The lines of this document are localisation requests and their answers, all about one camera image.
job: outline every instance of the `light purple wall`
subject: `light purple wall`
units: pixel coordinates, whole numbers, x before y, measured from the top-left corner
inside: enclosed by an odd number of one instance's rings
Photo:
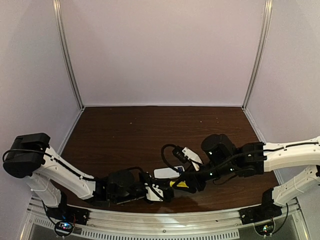
[[[268,142],[320,135],[320,2],[273,1],[270,32],[248,109]],[[287,181],[304,167],[281,169]],[[299,197],[311,239],[319,239],[320,187]]]
[[[0,1],[0,154],[17,135],[45,132],[58,150],[79,113],[68,80],[53,2]],[[14,240],[31,197],[0,167],[0,239]]]
[[[61,2],[85,105],[241,106],[263,0]]]

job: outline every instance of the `white robotic arm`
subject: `white robotic arm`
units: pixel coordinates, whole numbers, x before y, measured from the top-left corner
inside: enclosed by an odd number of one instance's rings
[[[300,174],[272,191],[274,204],[280,207],[320,184],[320,137],[290,143],[266,143],[263,147],[264,171],[307,166]]]
[[[44,164],[36,169],[31,176],[24,177],[24,180],[46,206],[55,208],[61,202],[61,192],[50,180],[69,189],[82,200],[93,197],[93,192],[96,190],[93,176],[72,166],[59,156],[51,146],[45,149],[45,153],[47,154],[43,155]]]
[[[172,153],[183,163],[196,163],[197,166],[182,173],[175,182],[152,178],[140,167],[113,172],[102,179],[95,178],[61,158],[49,146],[49,139],[44,133],[18,136],[11,149],[3,155],[3,167],[12,176],[23,178],[47,207],[59,209],[51,212],[57,219],[60,215],[68,215],[69,219],[73,215],[82,218],[83,214],[67,206],[66,196],[50,180],[71,190],[78,198],[102,206],[97,203],[109,204],[111,200],[119,204],[141,198],[170,202],[174,197],[173,189],[195,193],[204,190],[206,181],[222,175],[234,173],[239,177],[250,177],[276,169],[308,165],[285,184],[267,190],[262,196],[261,206],[241,209],[243,224],[278,216],[281,207],[289,200],[320,184],[320,136],[290,143],[256,142],[236,148],[227,136],[213,134],[201,145],[210,160],[206,165],[191,150],[185,152],[186,148],[169,144],[174,147]],[[139,181],[135,181],[131,170],[140,171]],[[85,217],[77,223],[85,224]]]

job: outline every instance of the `wooden surface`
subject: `wooden surface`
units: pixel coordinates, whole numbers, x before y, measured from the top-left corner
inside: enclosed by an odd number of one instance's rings
[[[258,141],[240,107],[87,107],[77,123],[62,157],[95,177],[133,166],[153,173],[166,167],[160,149],[172,143],[192,149],[208,159],[201,142],[211,134],[226,134],[237,147]],[[167,153],[172,164],[179,164]],[[278,185],[273,172],[249,178],[234,178],[224,185],[207,183],[202,192],[183,193],[171,203],[148,205],[137,200],[104,208],[136,213],[214,211],[261,203],[262,193]],[[68,194],[68,203],[92,207]]]

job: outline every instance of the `wire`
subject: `wire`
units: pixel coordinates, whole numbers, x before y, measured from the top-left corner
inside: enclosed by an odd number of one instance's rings
[[[194,160],[192,160],[192,159],[188,159],[187,162],[189,162],[189,163],[191,163],[191,164],[192,164],[192,163],[197,164],[198,166],[201,166],[201,165],[202,165],[200,162],[194,161]]]
[[[177,146],[174,145],[174,144],[165,144],[162,146],[161,148],[161,158],[162,158],[162,161],[165,163],[165,165],[167,165],[169,168],[171,168],[173,171],[177,172],[177,173],[180,173],[174,166],[172,166],[166,159],[165,157],[165,149],[168,148],[168,147],[172,147],[172,148],[176,148]]]
[[[45,205],[44,201],[42,201],[42,205],[43,205],[43,209],[44,209],[44,212],[45,212],[45,215],[46,217],[50,220],[50,222],[53,223],[53,225],[56,225],[56,223],[51,219],[51,217],[49,216],[48,214],[48,210],[47,210],[47,206]]]
[[[77,173],[76,171],[74,171],[72,168],[70,168],[69,166],[67,166],[66,164],[64,164],[62,161],[60,161],[59,159],[57,159],[56,157],[54,157],[53,155],[50,155],[47,152],[44,151],[38,151],[38,150],[31,150],[31,149],[10,149],[4,152],[4,154],[2,155],[2,161],[5,162],[5,156],[8,153],[11,152],[25,152],[25,153],[37,153],[37,154],[43,154],[48,156],[49,158],[53,158],[58,164],[60,164],[61,166],[63,166],[65,169],[67,169],[69,172],[73,173],[74,175],[76,175],[78,178],[82,178],[83,180],[86,181],[90,181],[90,182],[96,182],[97,180],[99,180],[98,178],[89,178],[89,177],[85,177],[82,176],[81,174]]]
[[[275,231],[272,233],[272,235],[273,235],[273,234],[276,234],[277,232],[279,232],[280,229],[285,225],[285,223],[286,223],[286,221],[287,221],[287,219],[288,219],[289,206],[288,206],[288,203],[286,203],[285,205],[286,205],[286,215],[285,215],[285,218],[284,218],[282,224],[280,225],[280,227],[279,227],[277,230],[275,230]]]
[[[221,183],[215,183],[216,180],[213,180],[212,182],[213,182],[214,185],[220,186],[220,185],[226,184],[227,182],[229,182],[231,179],[234,179],[235,177],[237,177],[237,175],[233,175],[233,176],[229,177],[227,180],[225,180],[225,181],[223,181]]]
[[[11,153],[11,152],[25,152],[25,153],[37,153],[37,154],[44,154],[48,157],[52,157],[49,153],[46,153],[44,151],[38,151],[38,150],[31,150],[31,149],[10,149],[10,150],[7,150],[4,152],[4,154],[2,155],[2,161],[4,162],[5,161],[5,156],[8,154],[8,153]]]
[[[289,144],[287,146],[282,146],[279,148],[275,148],[275,149],[265,149],[264,152],[276,152],[285,148],[290,148],[290,147],[296,147],[296,146],[301,146],[301,145],[316,145],[319,144],[319,142],[317,141],[307,141],[307,142],[300,142],[300,143],[293,143],[293,144]]]
[[[261,154],[263,153],[264,151],[263,150],[254,150],[254,151],[248,151],[248,152],[245,152],[245,153],[238,153],[238,154],[235,154],[235,155],[232,155],[232,156],[229,156],[226,158],[226,160],[220,164],[218,164],[217,166],[213,166],[209,169],[206,169],[206,170],[200,170],[200,171],[185,171],[183,172],[179,177],[178,179],[176,180],[176,182],[172,185],[172,187],[176,187],[181,181],[182,179],[186,176],[186,175],[198,175],[198,174],[206,174],[206,173],[209,173],[209,172],[213,172],[215,170],[218,170],[219,168],[221,168],[222,166],[228,164],[229,162],[231,162],[233,159],[236,159],[236,158],[239,158],[239,157],[243,157],[243,156],[246,156],[246,155],[249,155],[249,154]]]

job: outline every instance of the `ventilation slot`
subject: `ventilation slot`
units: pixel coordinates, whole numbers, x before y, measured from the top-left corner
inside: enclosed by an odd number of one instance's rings
[[[41,218],[41,217],[35,217],[33,220],[33,223],[36,225],[40,225],[42,227],[50,228],[52,229],[54,225],[46,218]]]
[[[131,237],[122,234],[116,235],[103,231],[94,231],[91,229],[83,228],[81,231],[81,236],[92,240],[236,240],[239,239],[239,232],[236,229],[213,234],[204,234],[200,236],[157,238],[145,236]]]

